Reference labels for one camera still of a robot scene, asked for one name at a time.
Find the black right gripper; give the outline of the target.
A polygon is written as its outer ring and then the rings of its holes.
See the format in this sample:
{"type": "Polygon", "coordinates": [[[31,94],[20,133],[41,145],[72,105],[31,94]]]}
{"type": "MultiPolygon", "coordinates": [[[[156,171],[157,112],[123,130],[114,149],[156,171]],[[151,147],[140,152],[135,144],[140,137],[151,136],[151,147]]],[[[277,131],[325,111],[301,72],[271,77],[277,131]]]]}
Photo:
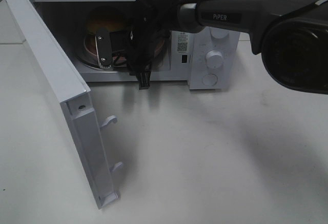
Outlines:
{"type": "Polygon", "coordinates": [[[138,81],[139,89],[148,89],[157,45],[178,30],[176,12],[180,0],[136,0],[132,3],[130,24],[114,32],[105,27],[96,31],[98,65],[108,69],[123,62],[138,81]]]}

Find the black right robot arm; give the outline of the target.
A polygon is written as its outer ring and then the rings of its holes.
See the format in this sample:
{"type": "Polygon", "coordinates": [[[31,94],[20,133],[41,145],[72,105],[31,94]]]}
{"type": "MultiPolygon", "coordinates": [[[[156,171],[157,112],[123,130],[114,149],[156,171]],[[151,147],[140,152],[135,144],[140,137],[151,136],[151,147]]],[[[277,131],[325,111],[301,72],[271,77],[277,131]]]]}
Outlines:
{"type": "Polygon", "coordinates": [[[139,87],[150,85],[151,63],[170,31],[205,27],[247,33],[268,74],[300,92],[327,94],[327,0],[136,0],[132,24],[95,34],[99,66],[124,56],[139,87]]]}

